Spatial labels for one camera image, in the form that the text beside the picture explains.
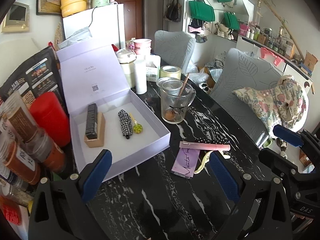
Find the blue gripper pad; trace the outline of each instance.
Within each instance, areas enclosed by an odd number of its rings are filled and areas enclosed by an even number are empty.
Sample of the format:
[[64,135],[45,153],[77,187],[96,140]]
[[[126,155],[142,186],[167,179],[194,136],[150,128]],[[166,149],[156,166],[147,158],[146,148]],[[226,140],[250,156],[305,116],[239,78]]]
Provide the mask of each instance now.
[[302,147],[303,141],[301,140],[301,136],[282,125],[277,124],[273,128],[273,134],[282,140],[286,141],[287,143],[290,143],[294,147]]
[[101,157],[99,162],[97,162],[89,174],[88,178],[83,184],[82,200],[84,203],[88,203],[96,195],[102,181],[104,180],[106,174],[108,173],[112,164],[112,154],[110,151],[106,152]]
[[239,186],[226,166],[214,152],[210,154],[209,163],[228,200],[238,203],[240,199]]

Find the purple card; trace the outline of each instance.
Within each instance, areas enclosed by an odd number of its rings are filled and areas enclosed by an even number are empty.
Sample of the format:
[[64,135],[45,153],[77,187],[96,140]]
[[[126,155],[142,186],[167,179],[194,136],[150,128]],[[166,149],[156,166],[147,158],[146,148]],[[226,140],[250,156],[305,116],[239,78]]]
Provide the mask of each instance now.
[[178,176],[191,179],[196,169],[200,150],[180,148],[171,172]]

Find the green lollipop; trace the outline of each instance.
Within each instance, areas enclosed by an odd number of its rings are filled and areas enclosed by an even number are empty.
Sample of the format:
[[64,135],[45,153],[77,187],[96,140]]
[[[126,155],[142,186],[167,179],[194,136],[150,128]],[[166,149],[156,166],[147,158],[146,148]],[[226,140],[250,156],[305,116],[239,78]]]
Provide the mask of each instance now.
[[133,118],[132,114],[130,113],[129,114],[131,116],[131,119],[133,120],[134,122],[134,126],[133,126],[133,131],[137,134],[141,133],[142,130],[143,130],[143,127],[141,124],[137,123],[137,121]]

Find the glass mug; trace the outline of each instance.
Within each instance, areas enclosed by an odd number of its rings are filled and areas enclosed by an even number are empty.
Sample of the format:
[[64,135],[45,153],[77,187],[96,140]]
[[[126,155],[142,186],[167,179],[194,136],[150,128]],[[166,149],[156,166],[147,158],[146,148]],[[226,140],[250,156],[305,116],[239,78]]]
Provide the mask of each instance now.
[[168,123],[181,123],[196,97],[196,91],[188,83],[179,96],[182,86],[181,80],[168,80],[161,85],[161,116]]

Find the floral cushion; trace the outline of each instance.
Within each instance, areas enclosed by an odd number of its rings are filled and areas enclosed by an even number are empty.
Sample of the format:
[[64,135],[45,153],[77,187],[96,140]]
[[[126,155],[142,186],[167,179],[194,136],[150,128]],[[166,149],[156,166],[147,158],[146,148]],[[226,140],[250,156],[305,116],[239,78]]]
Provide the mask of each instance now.
[[261,119],[271,138],[276,137],[273,134],[275,125],[293,129],[295,123],[306,114],[303,88],[293,76],[283,76],[274,89],[257,91],[243,88],[233,93]]

